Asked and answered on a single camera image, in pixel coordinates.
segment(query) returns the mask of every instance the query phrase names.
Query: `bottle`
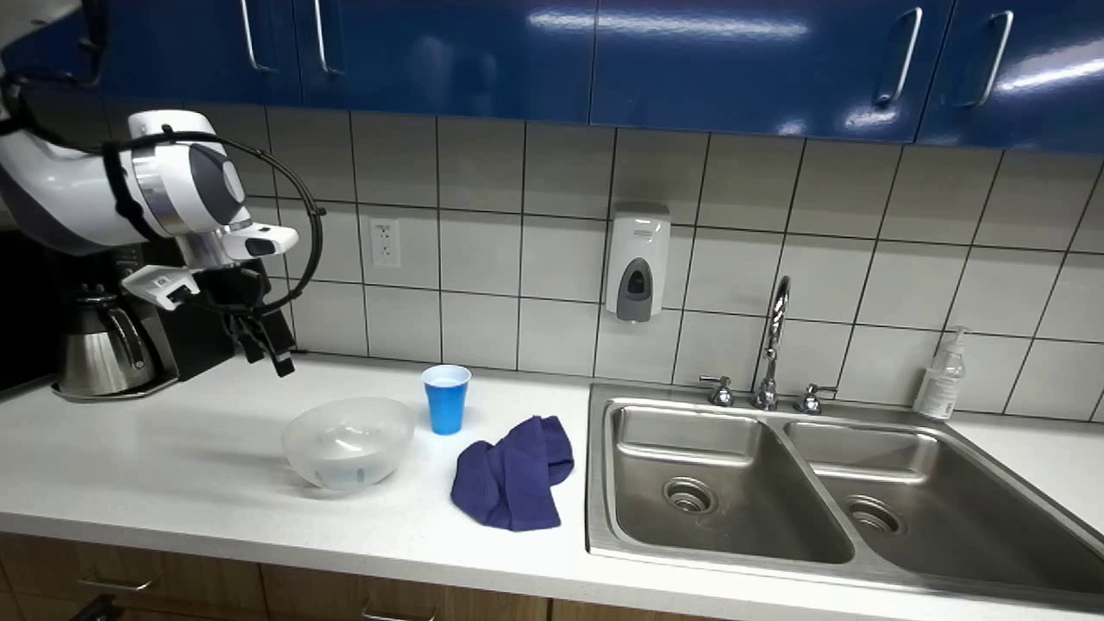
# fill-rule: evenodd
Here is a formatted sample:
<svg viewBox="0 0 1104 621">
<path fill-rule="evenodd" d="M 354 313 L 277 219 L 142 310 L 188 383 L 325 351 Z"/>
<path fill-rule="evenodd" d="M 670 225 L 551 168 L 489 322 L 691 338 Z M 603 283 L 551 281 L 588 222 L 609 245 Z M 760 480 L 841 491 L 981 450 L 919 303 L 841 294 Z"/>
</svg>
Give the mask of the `bottle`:
<svg viewBox="0 0 1104 621">
<path fill-rule="evenodd" d="M 943 338 L 935 360 L 925 367 L 925 383 L 910 410 L 935 420 L 949 420 L 963 387 L 966 387 L 966 345 L 963 345 L 963 328 L 954 328 L 954 336 Z"/>
</svg>

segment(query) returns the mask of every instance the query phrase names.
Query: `electrical outlet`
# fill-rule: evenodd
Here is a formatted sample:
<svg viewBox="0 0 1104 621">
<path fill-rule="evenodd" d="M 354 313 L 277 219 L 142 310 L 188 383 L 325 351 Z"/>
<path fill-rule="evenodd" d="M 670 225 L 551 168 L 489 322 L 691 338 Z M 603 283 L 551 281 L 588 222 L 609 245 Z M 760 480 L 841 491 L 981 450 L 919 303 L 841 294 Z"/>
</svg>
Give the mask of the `electrical outlet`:
<svg viewBox="0 0 1104 621">
<path fill-rule="evenodd" d="M 373 271 L 399 271 L 405 267 L 405 245 L 399 245 L 405 230 L 399 222 L 369 222 L 369 259 Z"/>
</svg>

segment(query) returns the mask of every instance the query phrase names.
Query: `sink drain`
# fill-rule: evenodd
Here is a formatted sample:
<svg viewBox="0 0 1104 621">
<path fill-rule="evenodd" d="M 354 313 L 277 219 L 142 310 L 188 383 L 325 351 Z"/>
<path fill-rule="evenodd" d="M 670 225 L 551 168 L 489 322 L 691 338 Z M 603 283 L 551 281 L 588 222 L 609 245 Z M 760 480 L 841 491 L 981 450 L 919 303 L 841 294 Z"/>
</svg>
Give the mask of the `sink drain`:
<svg viewBox="0 0 1104 621">
<path fill-rule="evenodd" d="M 890 530 L 890 534 L 902 530 L 902 521 L 890 516 L 890 509 L 880 496 L 857 494 L 850 502 L 850 518 L 870 530 Z"/>
<path fill-rule="evenodd" d="M 682 516 L 711 516 L 713 512 L 713 494 L 698 476 L 672 476 L 666 484 L 666 504 L 682 512 Z"/>
</svg>

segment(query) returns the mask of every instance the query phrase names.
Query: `blue cup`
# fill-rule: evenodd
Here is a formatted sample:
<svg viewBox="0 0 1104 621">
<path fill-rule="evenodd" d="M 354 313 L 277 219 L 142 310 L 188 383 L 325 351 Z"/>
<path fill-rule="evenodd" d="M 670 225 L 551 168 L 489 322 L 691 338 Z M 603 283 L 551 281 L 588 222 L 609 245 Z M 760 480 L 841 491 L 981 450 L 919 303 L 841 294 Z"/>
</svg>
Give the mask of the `blue cup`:
<svg viewBox="0 0 1104 621">
<path fill-rule="evenodd" d="M 435 435 L 454 435 L 464 428 L 464 402 L 473 373 L 464 367 L 431 367 L 422 373 L 422 383 L 429 396 L 429 428 Z"/>
</svg>

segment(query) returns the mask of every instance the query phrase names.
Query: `sink basin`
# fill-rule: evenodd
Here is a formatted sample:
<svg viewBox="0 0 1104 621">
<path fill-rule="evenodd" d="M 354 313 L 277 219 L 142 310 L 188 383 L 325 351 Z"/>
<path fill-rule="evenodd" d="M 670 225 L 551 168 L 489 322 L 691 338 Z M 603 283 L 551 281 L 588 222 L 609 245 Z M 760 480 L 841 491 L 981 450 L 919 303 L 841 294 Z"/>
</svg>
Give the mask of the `sink basin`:
<svg viewBox="0 0 1104 621">
<path fill-rule="evenodd" d="M 595 387 L 588 457 L 597 555 L 1104 610 L 1100 534 L 940 420 Z"/>
<path fill-rule="evenodd" d="M 1104 595 L 1100 544 L 949 435 L 820 420 L 788 430 L 882 558 L 925 575 Z"/>
<path fill-rule="evenodd" d="M 617 407 L 609 435 L 620 534 L 734 555 L 854 558 L 817 491 L 762 420 Z"/>
</svg>

